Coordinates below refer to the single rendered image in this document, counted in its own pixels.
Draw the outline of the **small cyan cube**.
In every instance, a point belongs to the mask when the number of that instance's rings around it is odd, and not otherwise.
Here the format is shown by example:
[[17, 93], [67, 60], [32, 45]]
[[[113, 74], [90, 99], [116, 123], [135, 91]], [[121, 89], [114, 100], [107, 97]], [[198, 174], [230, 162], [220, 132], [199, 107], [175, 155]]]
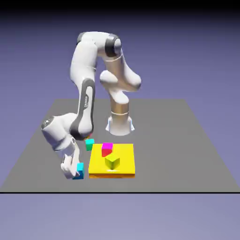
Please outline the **small cyan cube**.
[[78, 180], [83, 178], [84, 178], [84, 163], [78, 163], [77, 169], [76, 169], [76, 175], [73, 179]]

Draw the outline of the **large yellow box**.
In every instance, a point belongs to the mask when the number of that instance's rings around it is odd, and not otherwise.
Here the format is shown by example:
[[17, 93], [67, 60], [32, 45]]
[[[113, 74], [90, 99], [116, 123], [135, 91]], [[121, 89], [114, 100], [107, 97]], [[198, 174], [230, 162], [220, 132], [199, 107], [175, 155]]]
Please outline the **large yellow box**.
[[132, 143], [114, 143], [112, 152], [102, 156], [102, 144], [94, 144], [89, 163], [90, 178], [133, 178], [135, 156]]

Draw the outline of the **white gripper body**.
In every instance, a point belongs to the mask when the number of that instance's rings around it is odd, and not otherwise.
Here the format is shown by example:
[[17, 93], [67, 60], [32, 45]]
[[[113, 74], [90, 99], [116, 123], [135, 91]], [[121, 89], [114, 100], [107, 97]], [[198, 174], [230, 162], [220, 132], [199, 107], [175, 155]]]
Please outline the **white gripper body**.
[[80, 150], [74, 139], [71, 143], [62, 151], [62, 163], [60, 165], [65, 177], [67, 179], [74, 179], [80, 176], [77, 172], [77, 166], [79, 161]]

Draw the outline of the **small yellow-green cube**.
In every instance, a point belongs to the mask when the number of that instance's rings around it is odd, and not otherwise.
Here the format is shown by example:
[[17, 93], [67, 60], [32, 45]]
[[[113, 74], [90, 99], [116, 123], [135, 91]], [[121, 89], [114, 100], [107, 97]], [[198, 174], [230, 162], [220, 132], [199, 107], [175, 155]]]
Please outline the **small yellow-green cube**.
[[120, 157], [114, 153], [111, 153], [105, 157], [105, 165], [114, 170], [120, 165]]

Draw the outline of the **small teal cube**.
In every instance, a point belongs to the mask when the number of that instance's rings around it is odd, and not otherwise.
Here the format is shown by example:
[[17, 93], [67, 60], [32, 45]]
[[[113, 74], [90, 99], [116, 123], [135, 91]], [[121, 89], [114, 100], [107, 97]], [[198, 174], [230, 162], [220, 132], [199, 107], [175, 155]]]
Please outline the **small teal cube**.
[[94, 143], [95, 143], [94, 139], [85, 139], [86, 150], [92, 151], [92, 147]]

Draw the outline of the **small magenta cube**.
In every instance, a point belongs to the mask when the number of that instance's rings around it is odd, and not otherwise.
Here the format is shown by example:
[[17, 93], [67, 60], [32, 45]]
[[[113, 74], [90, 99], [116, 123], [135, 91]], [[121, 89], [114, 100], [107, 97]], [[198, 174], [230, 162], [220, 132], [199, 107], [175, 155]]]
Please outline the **small magenta cube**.
[[107, 155], [111, 154], [113, 151], [113, 143], [112, 142], [104, 142], [102, 144], [102, 157], [106, 157]]

